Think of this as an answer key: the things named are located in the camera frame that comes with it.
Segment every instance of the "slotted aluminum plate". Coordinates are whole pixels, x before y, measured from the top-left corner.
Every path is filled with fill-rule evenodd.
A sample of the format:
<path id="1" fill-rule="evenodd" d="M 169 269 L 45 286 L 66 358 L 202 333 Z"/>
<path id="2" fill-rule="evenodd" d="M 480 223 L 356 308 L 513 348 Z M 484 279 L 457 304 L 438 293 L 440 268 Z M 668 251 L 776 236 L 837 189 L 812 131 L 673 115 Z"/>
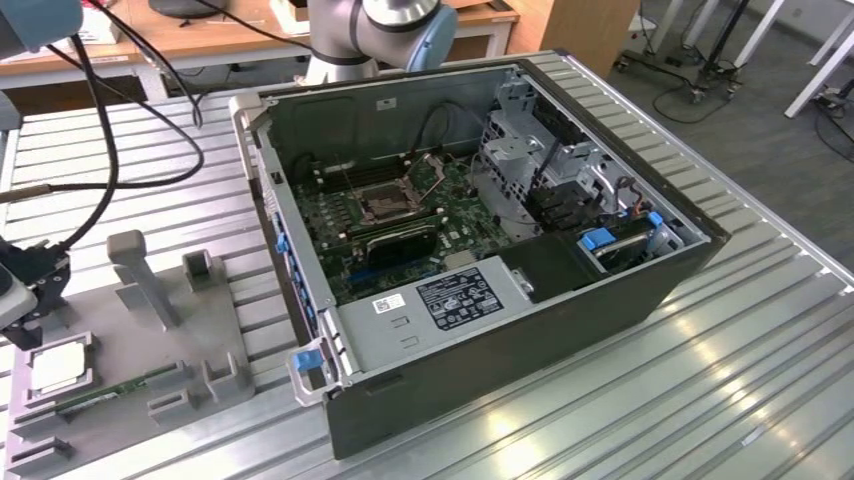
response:
<path id="1" fill-rule="evenodd" d="M 156 270 L 222 255 L 258 395 L 63 478 L 803 478 L 854 474 L 854 297 L 847 271 L 571 58 L 528 57 L 732 233 L 648 320 L 385 444 L 332 459 L 321 407 L 293 400 L 294 345 L 226 121 L 202 102 L 208 164 L 184 184 L 120 192 L 71 255 L 70 290 L 107 281 L 102 241 L 138 228 Z M 189 126 L 181 100 L 158 104 Z M 125 179 L 186 168 L 188 147 L 132 106 L 110 109 Z M 2 186 L 105 178 L 93 112 L 29 117 Z M 3 235 L 59 239 L 98 192 L 7 206 Z M 2 352 L 10 347 L 0 348 Z M 0 361 L 0 369 L 7 368 Z M 0 394 L 7 392 L 0 378 Z"/>

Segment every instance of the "power supply label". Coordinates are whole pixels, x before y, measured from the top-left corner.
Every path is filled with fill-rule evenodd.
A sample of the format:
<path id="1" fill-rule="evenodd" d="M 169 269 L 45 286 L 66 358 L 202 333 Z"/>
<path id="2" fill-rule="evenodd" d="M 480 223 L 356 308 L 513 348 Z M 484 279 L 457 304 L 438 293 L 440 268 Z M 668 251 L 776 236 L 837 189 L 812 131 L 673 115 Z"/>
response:
<path id="1" fill-rule="evenodd" d="M 450 330 L 504 308 L 476 268 L 425 283 L 417 287 L 417 294 L 441 330 Z"/>

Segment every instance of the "motherboard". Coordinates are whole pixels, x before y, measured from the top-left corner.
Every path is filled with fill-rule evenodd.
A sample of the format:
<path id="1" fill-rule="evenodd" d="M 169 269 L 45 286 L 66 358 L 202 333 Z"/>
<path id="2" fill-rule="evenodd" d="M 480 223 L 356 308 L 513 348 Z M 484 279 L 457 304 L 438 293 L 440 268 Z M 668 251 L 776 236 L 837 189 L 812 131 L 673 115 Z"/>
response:
<path id="1" fill-rule="evenodd" d="M 349 303 L 510 244 L 470 187 L 470 158 L 424 154 L 381 168 L 313 170 L 294 197 L 332 293 Z"/>

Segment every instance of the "white sticker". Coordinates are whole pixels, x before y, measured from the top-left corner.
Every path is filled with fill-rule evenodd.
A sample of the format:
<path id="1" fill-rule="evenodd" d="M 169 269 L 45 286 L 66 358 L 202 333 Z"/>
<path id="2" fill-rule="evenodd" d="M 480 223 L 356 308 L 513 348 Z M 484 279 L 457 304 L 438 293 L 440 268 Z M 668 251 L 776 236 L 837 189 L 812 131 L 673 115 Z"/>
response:
<path id="1" fill-rule="evenodd" d="M 390 110 L 392 108 L 397 108 L 397 98 L 382 98 L 376 101 L 376 111 L 381 112 L 382 110 Z"/>
<path id="2" fill-rule="evenodd" d="M 91 63 L 113 63 L 113 62 L 126 62 L 128 56 L 118 55 L 115 57 L 97 57 L 90 60 Z"/>
<path id="3" fill-rule="evenodd" d="M 380 298 L 378 300 L 373 300 L 373 310 L 376 310 L 376 313 L 385 313 L 404 305 L 405 302 L 402 301 L 402 295 L 398 293 L 394 293 L 389 297 Z"/>

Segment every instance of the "black cable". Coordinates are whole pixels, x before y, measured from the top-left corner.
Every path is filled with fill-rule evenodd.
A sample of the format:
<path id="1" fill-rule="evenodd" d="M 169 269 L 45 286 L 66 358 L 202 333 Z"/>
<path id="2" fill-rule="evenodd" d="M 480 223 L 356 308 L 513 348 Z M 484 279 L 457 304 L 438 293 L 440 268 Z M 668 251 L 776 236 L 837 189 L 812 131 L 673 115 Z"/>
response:
<path id="1" fill-rule="evenodd" d="M 216 5 L 213 5 L 212 3 L 205 2 L 204 0 L 194 0 L 196 3 L 200 3 L 201 5 L 204 5 L 205 7 L 208 7 L 210 10 L 213 10 L 214 12 L 221 13 L 225 17 L 230 18 L 234 23 L 240 24 L 241 26 L 244 26 L 245 28 L 248 28 L 249 30 L 252 30 L 254 33 L 257 33 L 258 35 L 265 36 L 266 38 L 272 39 L 272 40 L 277 40 L 278 42 L 286 43 L 289 45 L 294 45 L 297 47 L 302 47 L 305 50 L 310 50 L 313 52 L 313 50 L 310 49 L 310 47 L 304 44 L 302 42 L 297 41 L 297 40 L 290 40 L 289 38 L 284 38 L 280 37 L 278 35 L 273 35 L 269 32 L 265 32 L 264 30 L 261 30 L 260 28 L 257 28 L 254 25 L 252 25 L 250 23 L 242 21 L 238 17 L 236 17 L 234 15 L 232 15 L 230 13 L 228 13 L 228 11 L 225 11 L 224 9 L 218 8 Z"/>
<path id="2" fill-rule="evenodd" d="M 656 65 L 651 64 L 651 63 L 645 63 L 640 60 L 633 60 L 633 62 L 639 63 L 640 65 L 643 65 L 647 69 L 652 70 L 656 73 L 663 73 L 664 75 L 669 75 L 673 78 L 677 78 L 679 80 L 681 80 L 681 82 L 689 86 L 691 88 L 697 88 L 696 85 L 693 85 L 693 82 L 687 78 L 683 77 L 681 75 L 679 75 L 675 72 L 671 72 L 668 70 L 664 70 L 663 68 L 657 67 Z"/>
<path id="3" fill-rule="evenodd" d="M 417 127 L 417 134 L 414 135 L 414 141 L 412 142 L 412 147 L 409 148 L 409 156 L 414 156 L 414 152 L 417 151 L 417 147 L 420 147 L 420 145 L 421 145 L 421 141 L 424 139 L 424 131 L 426 130 L 426 125 L 429 124 L 429 120 L 430 120 L 432 116 L 436 114 L 436 112 L 440 109 L 445 109 L 445 111 L 446 111 L 446 107 L 448 106 L 452 106 L 452 107 L 457 108 L 461 112 L 468 113 L 468 115 L 470 115 L 470 117 L 477 122 L 477 124 L 480 126 L 484 125 L 482 119 L 477 116 L 477 114 L 474 113 L 474 111 L 469 107 L 466 107 L 465 105 L 454 102 L 453 100 L 441 100 L 441 101 L 438 101 L 426 110 L 426 115 L 424 115 L 424 119 L 421 120 L 421 124 Z M 449 125 L 449 112 L 448 112 L 448 123 L 445 123 L 444 133 L 446 133 L 446 131 L 448 131 L 448 125 Z"/>
<path id="4" fill-rule="evenodd" d="M 53 45 L 47 45 L 46 48 L 47 50 L 50 50 L 50 52 L 53 52 L 55 56 L 58 56 L 62 60 L 65 60 L 65 62 L 67 62 L 79 70 L 83 70 L 83 66 L 73 58 L 70 58 L 65 54 L 65 52 L 58 50 Z M 176 175 L 174 177 L 164 178 L 162 180 L 152 180 L 148 182 L 133 182 L 133 183 L 117 182 L 114 188 L 120 190 L 138 189 L 138 188 L 156 188 L 156 187 L 164 187 L 166 185 L 172 185 L 177 182 L 186 180 L 189 177 L 192 177 L 196 174 L 198 170 L 201 170 L 201 167 L 204 166 L 204 152 L 201 151 L 201 148 L 198 147 L 198 144 L 196 143 L 196 141 L 186 134 L 186 132 L 184 132 L 184 130 L 174 124 L 174 122 L 172 122 L 172 120 L 169 120 L 169 118 L 162 113 L 160 113 L 150 105 L 133 99 L 121 90 L 115 89 L 111 85 L 109 85 L 109 83 L 97 75 L 93 75 L 93 79 L 106 90 L 109 90 L 122 100 L 134 103 L 141 109 L 144 109 L 148 113 L 150 113 L 162 123 L 165 123 L 166 126 L 186 141 L 186 143 L 192 147 L 198 157 L 198 160 L 196 161 L 196 164 L 192 166 L 192 168 L 186 170 L 184 173 L 181 173 L 180 175 Z M 50 192 L 97 190 L 101 188 L 106 188 L 105 183 L 71 183 L 71 184 L 57 184 L 57 185 L 47 185 L 47 186 L 49 186 Z"/>
<path id="5" fill-rule="evenodd" d="M 106 177 L 106 185 L 103 188 L 103 194 L 94 206 L 94 210 L 89 214 L 89 218 L 85 219 L 82 225 L 77 227 L 77 230 L 70 236 L 58 243 L 59 252 L 67 251 L 74 243 L 79 241 L 83 235 L 89 232 L 94 224 L 97 223 L 106 206 L 111 201 L 111 196 L 115 193 L 115 184 L 118 183 L 118 150 L 115 149 L 115 139 L 111 134 L 111 127 L 109 125 L 109 117 L 106 116 L 106 107 L 101 99 L 99 89 L 97 86 L 94 69 L 91 68 L 91 62 L 89 61 L 89 55 L 85 52 L 82 41 L 75 34 L 70 36 L 70 43 L 77 52 L 79 58 L 79 64 L 82 66 L 82 72 L 85 74 L 85 81 L 89 84 L 89 94 L 91 95 L 91 102 L 94 103 L 94 110 L 97 111 L 97 119 L 101 122 L 101 130 L 103 131 L 103 142 L 106 143 L 106 158 L 109 159 L 109 176 Z"/>
<path id="6" fill-rule="evenodd" d="M 542 176 L 542 172 L 545 171 L 545 168 L 548 168 L 551 161 L 557 156 L 559 148 L 560 148 L 560 142 L 555 138 L 553 142 L 551 142 L 551 147 L 548 148 L 545 159 L 542 160 L 542 163 L 538 164 L 538 167 L 536 168 L 533 175 L 530 175 L 530 184 L 528 185 L 528 197 L 530 196 L 530 192 L 536 188 L 536 182 L 538 182 L 538 179 Z"/>
<path id="7" fill-rule="evenodd" d="M 186 90 L 186 85 L 184 84 L 180 74 L 172 67 L 172 64 L 169 63 L 169 61 L 165 59 L 165 57 L 162 56 L 160 51 L 153 47 L 153 45 L 148 42 L 148 40 L 142 38 L 138 32 L 133 30 L 133 28 L 126 23 L 124 23 L 124 21 L 115 16 L 114 13 L 109 11 L 106 7 L 103 7 L 103 5 L 101 5 L 98 0 L 90 0 L 89 3 L 91 7 L 94 7 L 94 9 L 98 10 L 106 16 L 106 18 L 113 23 L 113 25 L 115 25 L 118 30 L 121 30 L 121 32 L 126 35 L 126 37 L 130 39 L 136 47 L 140 49 L 142 55 L 150 58 L 152 61 L 154 63 L 158 63 L 158 66 L 165 69 L 164 73 L 168 73 L 170 75 L 172 79 L 174 80 L 174 83 L 177 83 L 177 86 L 181 89 L 181 93 L 184 94 L 184 96 L 186 97 L 192 105 L 192 123 L 196 126 L 196 128 L 201 128 L 201 126 L 204 125 L 204 119 L 201 117 L 201 110 L 198 108 L 200 100 L 194 99 L 193 96 L 189 94 L 189 91 Z"/>
<path id="8" fill-rule="evenodd" d="M 695 125 L 700 122 L 703 122 L 704 120 L 708 119 L 708 117 L 711 117 L 717 111 L 720 111 L 720 109 L 723 107 L 725 107 L 729 104 L 731 100 L 725 100 L 720 105 L 717 105 L 715 108 L 712 108 L 705 114 L 703 114 L 700 117 L 697 118 L 692 118 L 692 119 L 683 119 L 683 118 L 676 118 L 672 115 L 667 114 L 660 107 L 657 106 L 657 101 L 664 98 L 667 95 L 671 95 L 672 93 L 677 92 L 679 90 L 681 90 L 684 88 L 684 85 L 679 85 L 675 88 L 671 88 L 669 90 L 665 90 L 664 92 L 661 92 L 661 94 L 655 97 L 655 100 L 652 100 L 652 108 L 655 109 L 655 111 L 657 112 L 657 114 L 664 117 L 667 120 L 671 120 L 676 123 L 681 123 L 683 125 Z"/>
<path id="9" fill-rule="evenodd" d="M 833 147 L 833 145 L 829 143 L 829 141 L 827 141 L 827 139 L 824 138 L 824 136 L 821 135 L 821 130 L 819 128 L 819 123 L 817 120 L 824 117 L 827 119 L 827 121 L 829 123 L 832 123 L 832 125 L 836 127 L 836 130 L 839 130 L 839 132 L 844 135 L 844 137 L 847 138 L 848 142 L 851 143 L 851 145 L 854 145 L 854 137 L 851 137 L 851 135 L 848 134 L 848 132 L 844 130 L 844 128 L 841 127 L 841 125 L 839 125 L 839 122 L 836 122 L 835 117 L 831 115 L 831 113 L 827 111 L 825 108 L 823 108 L 819 104 L 815 104 L 815 108 L 816 108 L 816 112 L 815 112 L 815 121 L 812 122 L 812 129 L 815 130 L 815 135 L 817 136 L 817 139 L 820 140 L 820 142 L 824 144 L 824 146 L 832 150 L 832 152 L 839 155 L 839 157 L 847 161 L 854 163 L 854 159 L 851 158 L 851 153 L 841 153 L 836 147 Z"/>

